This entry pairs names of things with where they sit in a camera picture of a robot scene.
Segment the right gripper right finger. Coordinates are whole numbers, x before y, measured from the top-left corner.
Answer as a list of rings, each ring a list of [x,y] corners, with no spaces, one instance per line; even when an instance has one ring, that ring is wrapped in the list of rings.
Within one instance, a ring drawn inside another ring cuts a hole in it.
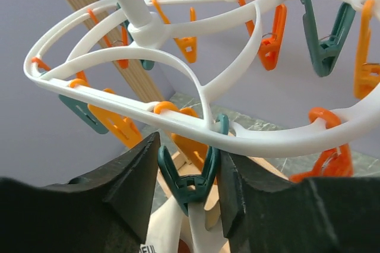
[[[295,184],[222,151],[217,185],[232,252],[378,252],[379,179]]]

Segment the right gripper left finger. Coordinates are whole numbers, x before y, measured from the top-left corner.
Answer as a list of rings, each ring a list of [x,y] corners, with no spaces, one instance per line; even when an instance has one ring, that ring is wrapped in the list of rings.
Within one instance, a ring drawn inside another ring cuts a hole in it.
[[[157,179],[158,132],[66,184],[1,179],[2,252],[138,252]]]

